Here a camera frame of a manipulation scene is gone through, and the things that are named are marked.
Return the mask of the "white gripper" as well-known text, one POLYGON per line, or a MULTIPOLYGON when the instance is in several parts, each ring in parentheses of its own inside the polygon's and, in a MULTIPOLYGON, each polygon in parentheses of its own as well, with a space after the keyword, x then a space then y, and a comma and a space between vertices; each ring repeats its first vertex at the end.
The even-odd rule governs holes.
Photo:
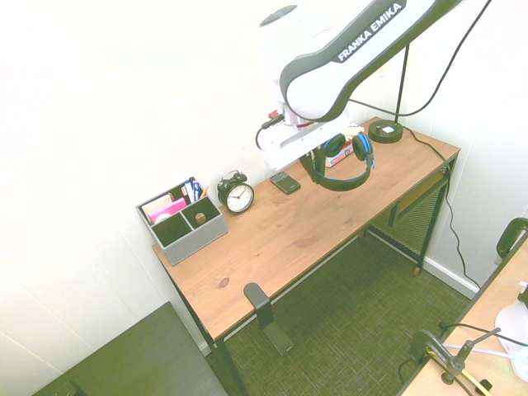
POLYGON ((305 128, 288 126, 284 122, 263 130, 257 137, 266 164, 273 170, 281 170, 305 154, 309 172, 315 167, 325 167, 328 140, 340 134, 347 127, 347 118, 337 118, 326 123, 316 122, 305 128))

